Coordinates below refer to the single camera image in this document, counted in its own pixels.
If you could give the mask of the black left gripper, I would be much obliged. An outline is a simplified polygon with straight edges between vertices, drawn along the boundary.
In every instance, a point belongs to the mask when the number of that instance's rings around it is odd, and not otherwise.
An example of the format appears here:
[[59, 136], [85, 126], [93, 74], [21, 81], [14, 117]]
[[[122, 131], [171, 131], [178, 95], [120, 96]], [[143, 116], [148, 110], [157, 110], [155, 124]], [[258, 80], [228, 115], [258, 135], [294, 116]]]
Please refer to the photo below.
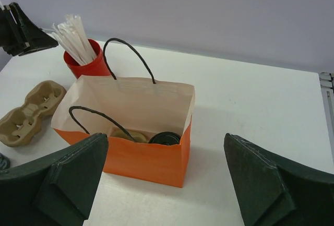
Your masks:
[[57, 46], [58, 42], [37, 27], [18, 3], [1, 8], [1, 48], [8, 55], [26, 55]]

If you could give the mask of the black cup lid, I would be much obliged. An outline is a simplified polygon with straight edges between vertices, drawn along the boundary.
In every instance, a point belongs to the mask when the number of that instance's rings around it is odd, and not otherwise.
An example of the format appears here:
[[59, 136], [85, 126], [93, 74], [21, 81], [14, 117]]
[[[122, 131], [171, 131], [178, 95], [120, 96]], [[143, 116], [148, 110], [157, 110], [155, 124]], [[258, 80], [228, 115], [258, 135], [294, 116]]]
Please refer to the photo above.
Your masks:
[[178, 145], [180, 141], [181, 141], [181, 136], [174, 132], [161, 132], [154, 135], [149, 140], [149, 143], [172, 146], [172, 145]]

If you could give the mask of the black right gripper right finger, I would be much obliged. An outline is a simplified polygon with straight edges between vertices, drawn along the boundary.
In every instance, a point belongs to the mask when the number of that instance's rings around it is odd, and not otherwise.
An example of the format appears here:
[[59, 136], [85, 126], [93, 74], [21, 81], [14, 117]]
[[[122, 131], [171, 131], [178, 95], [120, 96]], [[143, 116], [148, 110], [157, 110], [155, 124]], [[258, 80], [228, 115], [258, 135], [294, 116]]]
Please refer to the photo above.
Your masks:
[[226, 134], [224, 152], [245, 225], [333, 225], [333, 174]]

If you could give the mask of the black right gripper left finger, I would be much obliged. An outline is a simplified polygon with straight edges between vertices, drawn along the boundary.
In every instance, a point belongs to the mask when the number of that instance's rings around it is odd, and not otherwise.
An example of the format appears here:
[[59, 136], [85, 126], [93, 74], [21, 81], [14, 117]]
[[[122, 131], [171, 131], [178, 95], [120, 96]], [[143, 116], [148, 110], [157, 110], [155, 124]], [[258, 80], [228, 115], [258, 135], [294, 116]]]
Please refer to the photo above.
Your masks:
[[1, 171], [1, 225], [83, 225], [108, 152], [96, 133], [74, 145]]

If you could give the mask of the orange paper bag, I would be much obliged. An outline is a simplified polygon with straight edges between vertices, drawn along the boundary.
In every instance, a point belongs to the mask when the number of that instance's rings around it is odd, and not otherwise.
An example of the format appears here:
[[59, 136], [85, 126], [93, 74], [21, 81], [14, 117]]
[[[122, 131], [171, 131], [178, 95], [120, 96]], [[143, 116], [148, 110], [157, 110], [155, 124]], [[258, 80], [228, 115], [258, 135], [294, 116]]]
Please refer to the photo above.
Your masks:
[[[101, 46], [103, 58], [106, 48]], [[51, 121], [70, 145], [106, 134], [104, 171], [182, 187], [188, 165], [195, 88], [149, 78], [81, 75], [68, 89]], [[161, 132], [181, 136], [178, 145], [150, 144]]]

